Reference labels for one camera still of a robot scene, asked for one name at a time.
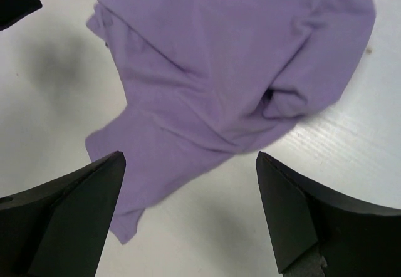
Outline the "purple t shirt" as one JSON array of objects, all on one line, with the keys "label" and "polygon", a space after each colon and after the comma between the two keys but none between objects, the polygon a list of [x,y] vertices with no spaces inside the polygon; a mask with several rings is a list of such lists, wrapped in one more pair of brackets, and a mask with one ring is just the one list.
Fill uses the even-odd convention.
[{"label": "purple t shirt", "polygon": [[87,26],[127,105],[86,150],[126,158],[110,225],[122,244],[146,208],[337,102],[375,22],[373,0],[96,1]]}]

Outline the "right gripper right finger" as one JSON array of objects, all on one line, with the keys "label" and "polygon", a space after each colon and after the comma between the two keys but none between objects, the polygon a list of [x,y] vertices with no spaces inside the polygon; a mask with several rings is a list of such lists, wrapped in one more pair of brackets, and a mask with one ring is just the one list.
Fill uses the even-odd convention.
[{"label": "right gripper right finger", "polygon": [[342,194],[264,152],[256,170],[281,275],[400,275],[398,209]]}]

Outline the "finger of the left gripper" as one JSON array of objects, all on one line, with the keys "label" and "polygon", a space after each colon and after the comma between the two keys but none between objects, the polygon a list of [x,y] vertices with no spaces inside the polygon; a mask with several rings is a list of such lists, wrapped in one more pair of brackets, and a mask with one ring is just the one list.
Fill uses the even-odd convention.
[{"label": "finger of the left gripper", "polygon": [[0,0],[0,6],[1,31],[43,7],[40,0]]}]

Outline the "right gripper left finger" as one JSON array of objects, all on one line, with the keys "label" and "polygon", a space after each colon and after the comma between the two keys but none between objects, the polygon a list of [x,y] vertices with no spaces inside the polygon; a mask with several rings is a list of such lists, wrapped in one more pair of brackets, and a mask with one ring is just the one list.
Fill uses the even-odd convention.
[{"label": "right gripper left finger", "polygon": [[1,198],[1,276],[95,276],[125,167],[113,152]]}]

